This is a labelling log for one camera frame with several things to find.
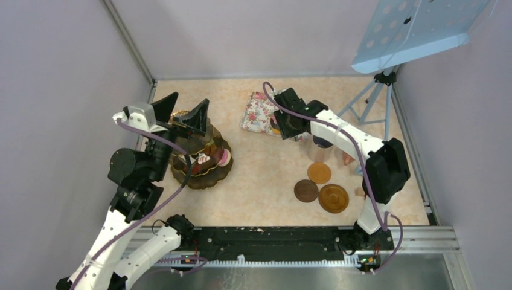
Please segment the pink frosted donut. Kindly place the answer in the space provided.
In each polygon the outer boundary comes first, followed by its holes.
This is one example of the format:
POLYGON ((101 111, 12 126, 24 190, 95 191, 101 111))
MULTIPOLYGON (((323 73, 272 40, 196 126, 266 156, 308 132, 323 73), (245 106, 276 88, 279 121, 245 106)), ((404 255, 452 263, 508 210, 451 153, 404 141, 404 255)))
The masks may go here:
POLYGON ((231 161, 231 152, 228 149, 224 149, 222 152, 222 156, 219 159, 218 165, 220 167, 225 167, 231 161))

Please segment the dark wooden coaster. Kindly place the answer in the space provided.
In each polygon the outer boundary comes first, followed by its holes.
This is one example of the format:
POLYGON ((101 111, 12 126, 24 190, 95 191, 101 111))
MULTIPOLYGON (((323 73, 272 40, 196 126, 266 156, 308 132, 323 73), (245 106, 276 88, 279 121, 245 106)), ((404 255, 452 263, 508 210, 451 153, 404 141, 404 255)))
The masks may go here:
POLYGON ((298 181, 294 186, 295 197, 305 203, 313 202, 317 199, 319 190, 318 186, 311 180, 303 179, 298 181))

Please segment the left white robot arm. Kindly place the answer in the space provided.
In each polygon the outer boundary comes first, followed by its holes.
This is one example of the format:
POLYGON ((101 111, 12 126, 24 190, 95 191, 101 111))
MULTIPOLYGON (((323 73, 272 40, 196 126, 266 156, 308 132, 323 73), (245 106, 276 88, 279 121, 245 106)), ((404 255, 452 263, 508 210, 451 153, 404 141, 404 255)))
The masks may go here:
POLYGON ((176 140, 206 134, 210 102, 204 99, 191 111, 174 115, 178 97, 174 92, 154 103, 135 103, 114 114, 116 125, 147 138, 146 148, 121 148, 112 154, 107 177, 117 190, 104 224, 80 266, 60 279, 57 289, 129 289, 168 252, 186 250, 193 244, 193 225, 185 216, 176 215, 148 242, 123 258, 141 225, 167 205, 161 200, 163 188, 158 182, 164 179, 173 152, 182 154, 186 163, 180 187, 191 180, 191 157, 176 140))

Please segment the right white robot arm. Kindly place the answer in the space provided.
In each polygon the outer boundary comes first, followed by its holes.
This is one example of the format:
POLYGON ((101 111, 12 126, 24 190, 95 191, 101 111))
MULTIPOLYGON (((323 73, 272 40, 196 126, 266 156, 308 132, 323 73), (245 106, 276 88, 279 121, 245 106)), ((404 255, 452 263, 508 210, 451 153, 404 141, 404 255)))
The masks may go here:
POLYGON ((264 82, 266 97, 277 107, 274 112, 282 138, 308 132, 328 141, 352 157, 362 168, 362 187, 367 196, 354 241, 362 249, 378 242, 378 230, 388 229, 388 207, 411 177, 403 143, 374 137, 338 117, 317 100, 305 103, 293 88, 276 91, 264 82))

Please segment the floral serving tray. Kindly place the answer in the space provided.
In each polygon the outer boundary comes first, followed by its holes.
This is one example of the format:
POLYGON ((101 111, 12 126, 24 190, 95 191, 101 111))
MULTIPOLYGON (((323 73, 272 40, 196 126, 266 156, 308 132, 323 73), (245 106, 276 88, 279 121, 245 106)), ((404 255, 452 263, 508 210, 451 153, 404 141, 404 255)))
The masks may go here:
POLYGON ((281 137, 281 134, 272 132, 272 129, 279 130, 274 116, 277 110, 265 93, 253 92, 245 106, 240 127, 248 132, 281 137))

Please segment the light wooden coaster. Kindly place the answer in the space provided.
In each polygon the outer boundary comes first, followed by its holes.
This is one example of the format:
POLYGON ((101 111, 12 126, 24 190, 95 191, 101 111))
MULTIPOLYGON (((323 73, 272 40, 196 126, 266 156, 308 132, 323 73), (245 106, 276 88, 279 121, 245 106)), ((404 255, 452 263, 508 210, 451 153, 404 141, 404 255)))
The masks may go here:
POLYGON ((315 184, 326 184, 331 179, 331 169, 324 163, 313 163, 307 169, 307 175, 315 184))

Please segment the pink small cup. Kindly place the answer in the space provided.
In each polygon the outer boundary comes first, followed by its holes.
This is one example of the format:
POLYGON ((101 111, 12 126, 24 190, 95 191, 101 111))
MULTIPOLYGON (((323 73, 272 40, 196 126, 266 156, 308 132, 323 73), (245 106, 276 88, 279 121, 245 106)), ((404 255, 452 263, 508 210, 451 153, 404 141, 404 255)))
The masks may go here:
POLYGON ((345 166, 348 166, 355 161, 355 159, 346 152, 342 152, 342 160, 345 166))

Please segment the light blue mug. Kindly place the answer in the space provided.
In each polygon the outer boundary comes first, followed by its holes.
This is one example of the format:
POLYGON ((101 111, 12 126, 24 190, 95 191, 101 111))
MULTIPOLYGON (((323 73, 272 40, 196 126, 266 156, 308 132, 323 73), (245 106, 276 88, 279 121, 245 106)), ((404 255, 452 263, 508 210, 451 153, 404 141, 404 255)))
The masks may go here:
POLYGON ((362 169, 362 166, 357 166, 357 167, 356 167, 356 169, 355 169, 355 174, 356 174, 356 175, 363 176, 363 169, 362 169))

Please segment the brown wooden lid coaster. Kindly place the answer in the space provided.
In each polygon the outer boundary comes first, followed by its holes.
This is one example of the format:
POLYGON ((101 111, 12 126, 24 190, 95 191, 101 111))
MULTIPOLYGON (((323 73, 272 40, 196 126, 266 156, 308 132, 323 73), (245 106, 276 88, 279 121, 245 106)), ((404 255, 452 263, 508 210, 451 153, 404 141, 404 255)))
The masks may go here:
POLYGON ((349 204, 347 191, 336 184, 327 184, 319 191, 318 201, 323 210, 337 214, 343 212, 349 204))

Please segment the red owl snack packet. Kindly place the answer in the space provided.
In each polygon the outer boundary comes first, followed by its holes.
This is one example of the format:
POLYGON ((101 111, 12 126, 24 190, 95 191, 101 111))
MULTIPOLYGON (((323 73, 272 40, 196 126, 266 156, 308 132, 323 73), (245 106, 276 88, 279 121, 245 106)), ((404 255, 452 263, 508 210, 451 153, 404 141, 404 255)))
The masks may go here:
POLYGON ((366 196, 366 193, 362 187, 358 187, 357 189, 355 189, 354 194, 355 194, 355 196, 358 196, 358 197, 366 196))

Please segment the grey tripod stand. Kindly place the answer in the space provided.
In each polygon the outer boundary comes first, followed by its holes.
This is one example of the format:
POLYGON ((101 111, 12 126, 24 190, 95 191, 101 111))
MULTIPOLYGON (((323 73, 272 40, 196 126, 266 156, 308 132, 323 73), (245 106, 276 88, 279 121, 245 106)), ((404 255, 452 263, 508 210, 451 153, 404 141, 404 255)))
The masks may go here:
POLYGON ((390 120, 391 120, 391 105, 392 105, 392 96, 393 96, 393 87, 395 82, 397 81, 397 73, 394 71, 394 67, 386 68, 382 72, 375 74, 373 80, 358 93, 351 101, 348 102, 344 108, 337 113, 338 117, 341 117, 346 112, 351 112, 353 116, 356 118, 358 125, 371 125, 371 124, 384 124, 384 139, 387 140, 389 138, 390 133, 390 120), (370 90, 371 94, 365 100, 365 109, 361 114, 357 113, 354 105, 370 90), (369 120, 368 116, 370 111, 377 103, 377 98, 380 95, 381 91, 386 90, 386 98, 385 98, 385 116, 381 119, 369 120))

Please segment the blue perforated stand tray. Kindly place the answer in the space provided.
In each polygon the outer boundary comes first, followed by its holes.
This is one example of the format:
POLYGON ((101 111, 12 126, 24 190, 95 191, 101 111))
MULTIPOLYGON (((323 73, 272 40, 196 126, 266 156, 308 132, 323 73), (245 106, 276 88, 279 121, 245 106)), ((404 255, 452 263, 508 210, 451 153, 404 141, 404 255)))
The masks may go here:
POLYGON ((352 68, 371 74, 469 43, 497 1, 379 1, 352 68))

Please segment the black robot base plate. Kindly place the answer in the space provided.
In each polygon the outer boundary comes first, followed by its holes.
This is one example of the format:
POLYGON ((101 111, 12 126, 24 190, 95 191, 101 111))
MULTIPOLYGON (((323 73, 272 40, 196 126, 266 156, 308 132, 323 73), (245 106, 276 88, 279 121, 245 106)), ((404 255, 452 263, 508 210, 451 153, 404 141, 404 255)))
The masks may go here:
POLYGON ((367 234, 352 226, 202 227, 183 238, 178 250, 219 262, 239 255, 248 262, 320 262, 394 248, 390 231, 367 234))

